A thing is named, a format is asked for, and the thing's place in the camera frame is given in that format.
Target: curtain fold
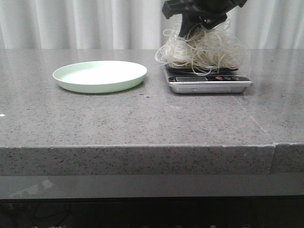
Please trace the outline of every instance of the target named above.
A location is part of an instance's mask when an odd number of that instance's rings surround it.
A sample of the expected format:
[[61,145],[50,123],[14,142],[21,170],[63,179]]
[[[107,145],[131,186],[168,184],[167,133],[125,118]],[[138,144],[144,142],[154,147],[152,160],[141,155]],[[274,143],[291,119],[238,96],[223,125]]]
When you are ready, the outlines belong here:
[[[165,0],[0,0],[0,48],[158,49]],[[303,0],[248,0],[228,30],[250,48],[304,48]]]

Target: digital scale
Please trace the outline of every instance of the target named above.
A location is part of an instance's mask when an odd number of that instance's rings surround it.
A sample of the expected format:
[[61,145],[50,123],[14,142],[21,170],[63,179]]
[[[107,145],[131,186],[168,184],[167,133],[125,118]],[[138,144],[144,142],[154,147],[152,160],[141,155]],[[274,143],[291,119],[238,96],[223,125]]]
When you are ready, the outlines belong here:
[[222,71],[199,76],[182,68],[164,67],[168,86],[177,94],[238,94],[253,84],[237,71]]

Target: granite countertop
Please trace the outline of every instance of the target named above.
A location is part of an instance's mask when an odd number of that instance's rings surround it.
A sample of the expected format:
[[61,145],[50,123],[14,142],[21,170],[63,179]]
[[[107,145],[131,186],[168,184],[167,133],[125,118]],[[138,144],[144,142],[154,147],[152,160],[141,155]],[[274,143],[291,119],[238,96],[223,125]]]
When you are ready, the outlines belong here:
[[[304,50],[252,50],[238,95],[178,95],[155,50],[0,50],[0,175],[304,172]],[[59,67],[142,64],[135,88],[86,95]]]

